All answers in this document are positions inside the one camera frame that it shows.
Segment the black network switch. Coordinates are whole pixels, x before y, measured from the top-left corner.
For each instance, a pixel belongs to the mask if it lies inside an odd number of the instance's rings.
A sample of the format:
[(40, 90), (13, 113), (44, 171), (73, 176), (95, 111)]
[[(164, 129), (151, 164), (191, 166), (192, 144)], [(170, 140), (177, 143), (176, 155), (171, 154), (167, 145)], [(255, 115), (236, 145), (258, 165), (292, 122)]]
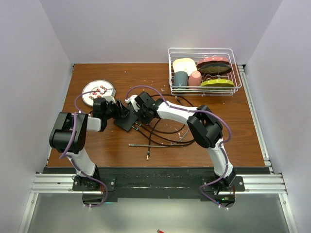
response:
[(135, 124), (137, 119), (138, 117), (134, 113), (130, 112), (125, 117), (119, 117), (118, 119), (115, 119), (114, 124), (128, 133), (132, 129), (132, 126)]

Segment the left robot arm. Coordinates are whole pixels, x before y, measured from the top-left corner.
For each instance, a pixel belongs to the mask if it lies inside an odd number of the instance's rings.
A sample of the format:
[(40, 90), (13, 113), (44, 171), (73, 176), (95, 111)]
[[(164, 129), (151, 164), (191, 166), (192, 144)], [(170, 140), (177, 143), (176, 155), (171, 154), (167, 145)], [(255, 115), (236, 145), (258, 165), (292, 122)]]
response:
[(84, 185), (89, 191), (104, 190), (98, 167), (85, 149), (86, 133), (103, 132), (111, 118), (119, 127), (127, 127), (132, 116), (133, 107), (124, 106), (120, 99), (108, 101), (97, 98), (91, 116), (78, 112), (60, 112), (50, 134), (49, 144), (61, 153), (60, 159), (68, 158), (74, 166), (79, 185)]

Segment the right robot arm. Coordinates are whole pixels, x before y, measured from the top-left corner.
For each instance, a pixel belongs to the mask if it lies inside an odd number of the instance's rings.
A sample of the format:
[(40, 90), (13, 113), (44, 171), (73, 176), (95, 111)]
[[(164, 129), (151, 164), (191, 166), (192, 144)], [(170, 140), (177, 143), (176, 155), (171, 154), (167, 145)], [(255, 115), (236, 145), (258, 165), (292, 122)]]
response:
[(223, 126), (228, 125), (211, 112), (206, 105), (200, 107), (186, 107), (173, 104), (163, 98), (154, 100), (148, 93), (132, 95), (129, 103), (134, 113), (144, 124), (153, 119), (167, 119), (188, 126), (194, 141), (207, 152), (214, 165), (216, 184), (219, 189), (227, 191), (234, 184), (236, 172), (226, 154), (223, 139)]

